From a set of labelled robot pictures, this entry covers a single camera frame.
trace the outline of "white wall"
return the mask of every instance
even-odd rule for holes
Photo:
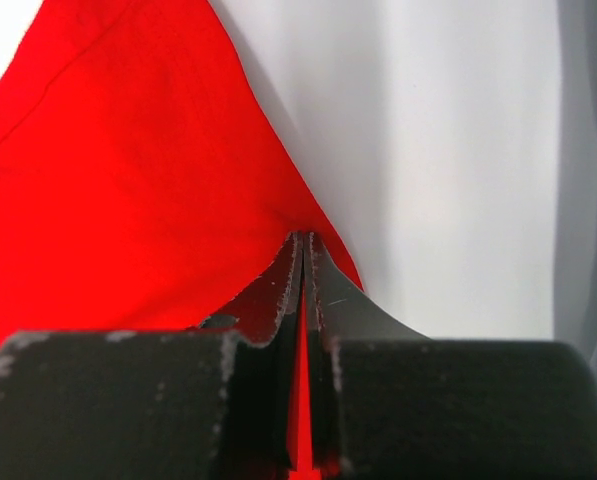
[[[0,74],[38,3],[0,1]],[[588,348],[596,2],[211,3],[372,298],[431,336]]]

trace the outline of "red cloth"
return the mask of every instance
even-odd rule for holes
[[[346,250],[205,0],[46,0],[0,80],[0,343],[180,329],[291,230]]]

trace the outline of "white background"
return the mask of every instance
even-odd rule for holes
[[[369,295],[434,337],[597,334],[597,2],[211,0]],[[0,75],[38,0],[0,0]]]

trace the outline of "red fabric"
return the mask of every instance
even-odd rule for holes
[[[205,0],[46,0],[0,81],[0,343],[180,329],[291,230],[352,261]]]

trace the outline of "scratched black metal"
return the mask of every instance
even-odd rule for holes
[[[432,341],[305,245],[314,458],[325,478],[597,478],[597,386],[555,343]]]
[[[381,310],[356,287],[316,233],[305,238],[304,271],[313,454],[324,465],[340,450],[332,342],[425,337]]]
[[[294,234],[217,312],[230,328],[12,337],[0,480],[286,478],[301,262]]]

